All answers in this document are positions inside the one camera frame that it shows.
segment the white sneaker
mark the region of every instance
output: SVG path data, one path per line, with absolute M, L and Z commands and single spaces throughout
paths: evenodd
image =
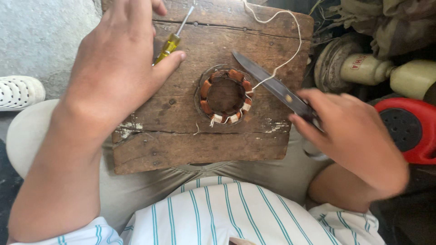
M 21 111 L 44 101 L 45 89 L 33 77 L 0 77 L 0 111 Z

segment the striped shirt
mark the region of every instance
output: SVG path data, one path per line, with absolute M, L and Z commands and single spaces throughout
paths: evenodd
M 120 236 L 99 217 L 82 229 L 35 244 L 383 245 L 377 229 L 370 212 L 330 204 L 308 212 L 263 187 L 207 177 L 135 212 Z

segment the wooden board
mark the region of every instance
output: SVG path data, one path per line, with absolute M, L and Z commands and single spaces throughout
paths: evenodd
M 103 10 L 109 6 L 108 2 L 103 0 Z M 262 86 L 255 91 L 251 110 L 243 121 L 233 126 L 211 128 L 210 120 L 197 112 L 194 94 L 201 74 L 210 67 L 229 64 L 244 71 L 233 58 L 232 50 L 272 72 L 298 48 L 295 21 L 289 14 L 280 14 L 267 24 L 259 24 L 239 0 L 164 3 L 168 15 L 153 16 L 157 34 L 155 54 L 168 35 L 177 31 L 189 7 L 194 5 L 177 48 L 187 53 L 187 59 L 155 96 L 112 134 L 115 173 L 129 174 L 187 163 L 282 159 L 289 139 L 287 115 L 291 110 Z M 249 5 L 263 20 L 279 11 Z M 303 44 L 297 56 L 277 72 L 277 78 L 290 89 L 301 86 L 313 30 L 311 17 L 294 14 L 300 24 Z M 195 123 L 200 133 L 194 136 Z

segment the knife blade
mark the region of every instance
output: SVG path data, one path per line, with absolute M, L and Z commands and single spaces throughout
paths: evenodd
M 236 60 L 259 82 L 269 78 L 271 75 L 261 66 L 248 59 L 244 55 L 233 51 L 233 56 Z M 275 95 L 281 102 L 287 105 L 297 115 L 306 120 L 309 124 L 323 131 L 320 126 L 320 118 L 315 110 L 305 103 L 303 99 L 289 90 L 281 81 L 276 78 L 270 78 L 262 83 L 262 85 Z

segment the yellow screwdriver handle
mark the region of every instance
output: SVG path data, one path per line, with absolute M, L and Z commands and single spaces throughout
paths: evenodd
M 159 63 L 163 58 L 170 55 L 174 50 L 176 50 L 177 46 L 180 43 L 180 37 L 177 36 L 174 33 L 171 33 L 171 35 L 168 37 L 167 43 L 162 47 L 162 50 L 160 51 L 159 56 L 154 61 L 153 65 Z

